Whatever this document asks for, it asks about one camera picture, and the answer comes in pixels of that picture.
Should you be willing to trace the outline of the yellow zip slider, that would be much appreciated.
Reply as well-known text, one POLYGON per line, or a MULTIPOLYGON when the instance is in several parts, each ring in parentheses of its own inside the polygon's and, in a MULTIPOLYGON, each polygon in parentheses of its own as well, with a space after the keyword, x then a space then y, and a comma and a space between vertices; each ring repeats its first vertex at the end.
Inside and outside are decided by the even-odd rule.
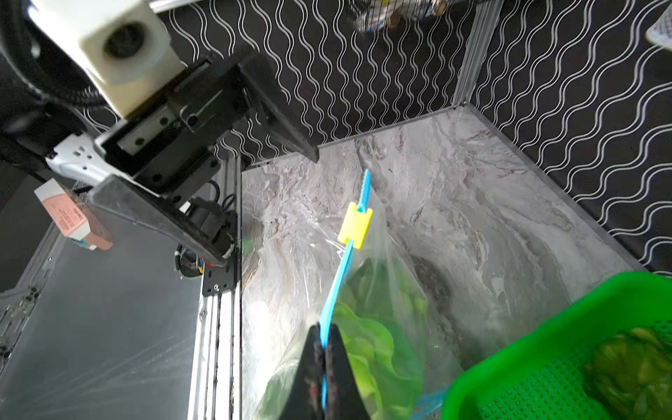
POLYGON ((373 215, 372 208, 362 212, 356 203, 350 202, 341 224, 338 241, 344 245, 352 244, 354 249, 360 250, 366 241, 373 215))

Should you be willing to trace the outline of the zip-top bag with two cabbages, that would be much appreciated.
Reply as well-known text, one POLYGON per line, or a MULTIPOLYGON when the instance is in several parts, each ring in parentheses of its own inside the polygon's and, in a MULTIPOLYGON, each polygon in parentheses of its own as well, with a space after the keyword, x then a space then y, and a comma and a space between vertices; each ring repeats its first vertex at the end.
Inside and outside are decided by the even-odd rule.
POLYGON ((312 327, 340 337, 370 419, 437 419, 461 371, 438 305, 364 173, 343 219, 295 215, 243 240, 243 417, 277 419, 312 327))

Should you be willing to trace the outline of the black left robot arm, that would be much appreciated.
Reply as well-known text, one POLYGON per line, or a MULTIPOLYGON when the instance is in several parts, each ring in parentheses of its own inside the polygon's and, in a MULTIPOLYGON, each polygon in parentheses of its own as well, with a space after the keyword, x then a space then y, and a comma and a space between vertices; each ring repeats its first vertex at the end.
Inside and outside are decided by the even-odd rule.
POLYGON ((147 1, 4 1, 1 60, 35 105, 4 139, 90 186, 100 210, 170 236, 208 263, 235 247, 227 211, 195 199, 215 145, 246 124, 311 161, 315 138, 249 47, 185 66, 147 1))

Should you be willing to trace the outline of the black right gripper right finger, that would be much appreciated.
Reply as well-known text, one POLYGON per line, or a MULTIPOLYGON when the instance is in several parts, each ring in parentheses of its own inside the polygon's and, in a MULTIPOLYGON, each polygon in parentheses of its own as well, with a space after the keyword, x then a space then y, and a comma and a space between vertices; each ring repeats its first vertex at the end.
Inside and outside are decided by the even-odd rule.
POLYGON ((337 325, 330 325, 325 346, 324 418, 369 419, 337 325))

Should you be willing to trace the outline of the green chinese cabbage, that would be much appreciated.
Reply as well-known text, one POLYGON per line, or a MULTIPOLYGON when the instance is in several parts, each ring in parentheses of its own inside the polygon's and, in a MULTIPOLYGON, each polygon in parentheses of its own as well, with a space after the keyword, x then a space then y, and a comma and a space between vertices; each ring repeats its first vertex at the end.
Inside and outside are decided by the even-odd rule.
POLYGON ((655 331, 619 332, 581 372, 586 395, 613 419, 671 418, 671 343, 655 331))

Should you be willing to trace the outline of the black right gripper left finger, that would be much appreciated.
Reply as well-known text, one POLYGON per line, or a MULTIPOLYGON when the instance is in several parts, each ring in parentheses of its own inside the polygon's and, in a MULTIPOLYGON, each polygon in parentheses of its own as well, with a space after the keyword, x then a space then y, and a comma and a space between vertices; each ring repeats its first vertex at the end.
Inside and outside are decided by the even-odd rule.
POLYGON ((324 379, 325 350, 320 339, 320 325, 316 324, 308 330, 290 394, 279 419, 323 419, 324 379))

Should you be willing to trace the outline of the pale chinese cabbage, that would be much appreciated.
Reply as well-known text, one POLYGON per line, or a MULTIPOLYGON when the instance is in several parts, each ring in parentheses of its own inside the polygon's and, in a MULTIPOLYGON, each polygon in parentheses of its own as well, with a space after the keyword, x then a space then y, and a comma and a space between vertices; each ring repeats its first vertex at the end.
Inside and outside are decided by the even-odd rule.
POLYGON ((341 286, 332 315, 373 419, 409 419, 425 383, 428 303, 398 257, 368 258, 341 286))

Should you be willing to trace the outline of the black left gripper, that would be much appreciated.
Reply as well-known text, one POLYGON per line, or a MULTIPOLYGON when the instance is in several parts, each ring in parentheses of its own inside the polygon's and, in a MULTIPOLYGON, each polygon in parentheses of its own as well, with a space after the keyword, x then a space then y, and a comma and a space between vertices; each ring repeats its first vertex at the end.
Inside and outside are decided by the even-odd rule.
POLYGON ((68 136, 45 162, 54 173, 93 187, 87 197, 95 208, 169 236, 222 267, 231 251, 154 195, 167 198, 199 169, 214 171, 212 147, 250 108, 278 143, 319 161, 318 146, 285 101, 267 59, 243 49, 227 59, 202 59, 131 117, 98 138, 68 136))

